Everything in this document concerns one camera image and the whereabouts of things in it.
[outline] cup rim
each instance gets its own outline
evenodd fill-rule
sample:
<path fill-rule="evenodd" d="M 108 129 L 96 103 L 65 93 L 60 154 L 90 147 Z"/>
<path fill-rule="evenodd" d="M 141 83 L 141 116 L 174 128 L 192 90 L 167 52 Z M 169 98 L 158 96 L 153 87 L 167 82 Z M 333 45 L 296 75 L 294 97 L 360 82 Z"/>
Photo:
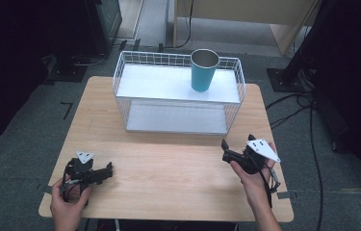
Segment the cup rim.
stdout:
<path fill-rule="evenodd" d="M 217 56 L 217 59 L 218 59 L 217 63 L 214 64 L 214 65 L 212 65 L 212 66 L 201 66 L 201 65 L 199 65 L 199 64 L 196 64 L 196 63 L 193 61 L 193 54 L 194 54 L 195 52 L 198 52 L 198 51 L 209 51 L 209 52 L 215 54 L 215 55 Z M 198 67 L 200 67 L 200 68 L 209 69 L 209 68 L 213 68 L 213 67 L 219 65 L 219 54 L 217 54 L 217 52 L 215 52 L 215 51 L 213 51 L 213 50 L 210 50 L 210 49 L 196 49 L 196 50 L 194 50 L 194 51 L 192 52 L 192 54 L 190 55 L 190 60 L 192 61 L 192 63 L 193 63 L 194 65 L 196 65 L 196 66 L 198 66 Z"/>

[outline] forearm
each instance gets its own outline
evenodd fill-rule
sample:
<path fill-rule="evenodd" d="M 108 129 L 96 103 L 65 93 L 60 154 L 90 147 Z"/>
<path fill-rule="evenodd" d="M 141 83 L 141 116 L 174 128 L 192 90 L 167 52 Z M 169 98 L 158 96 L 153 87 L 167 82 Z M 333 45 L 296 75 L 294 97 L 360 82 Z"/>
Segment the forearm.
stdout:
<path fill-rule="evenodd" d="M 258 230 L 281 230 L 281 227 L 276 220 L 268 203 L 263 203 L 258 206 L 251 206 L 254 213 Z"/>
<path fill-rule="evenodd" d="M 281 230 L 268 203 L 267 195 L 261 191 L 256 192 L 259 193 L 248 193 L 246 198 L 255 216 L 258 230 Z"/>

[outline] paper cup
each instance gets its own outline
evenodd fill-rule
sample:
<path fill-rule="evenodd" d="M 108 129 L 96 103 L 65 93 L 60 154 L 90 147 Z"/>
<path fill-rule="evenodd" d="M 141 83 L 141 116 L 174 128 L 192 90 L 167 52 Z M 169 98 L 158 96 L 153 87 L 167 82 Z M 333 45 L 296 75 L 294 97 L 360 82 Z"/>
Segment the paper cup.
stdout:
<path fill-rule="evenodd" d="M 210 88 L 214 73 L 219 65 L 219 55 L 211 50 L 192 52 L 192 88 L 204 92 Z"/>

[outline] wire basket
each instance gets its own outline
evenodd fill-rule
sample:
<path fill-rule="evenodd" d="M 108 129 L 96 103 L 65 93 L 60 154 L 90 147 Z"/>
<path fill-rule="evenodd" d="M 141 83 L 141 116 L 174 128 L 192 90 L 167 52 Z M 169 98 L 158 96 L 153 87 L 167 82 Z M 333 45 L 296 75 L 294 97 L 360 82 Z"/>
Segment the wire basket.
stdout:
<path fill-rule="evenodd" d="M 126 130 L 226 135 L 245 98 L 237 58 L 219 58 L 210 88 L 191 86 L 191 56 L 120 53 L 113 89 Z"/>

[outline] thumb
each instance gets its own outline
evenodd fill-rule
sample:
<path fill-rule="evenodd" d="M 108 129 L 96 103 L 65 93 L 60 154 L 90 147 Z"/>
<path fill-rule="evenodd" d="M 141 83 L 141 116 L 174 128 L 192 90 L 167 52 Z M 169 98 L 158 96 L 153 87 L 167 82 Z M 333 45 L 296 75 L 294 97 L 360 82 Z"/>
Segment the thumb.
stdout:
<path fill-rule="evenodd" d="M 76 206 L 78 206 L 80 209 L 83 209 L 89 198 L 90 198 L 90 187 L 87 187 L 82 191 Z"/>

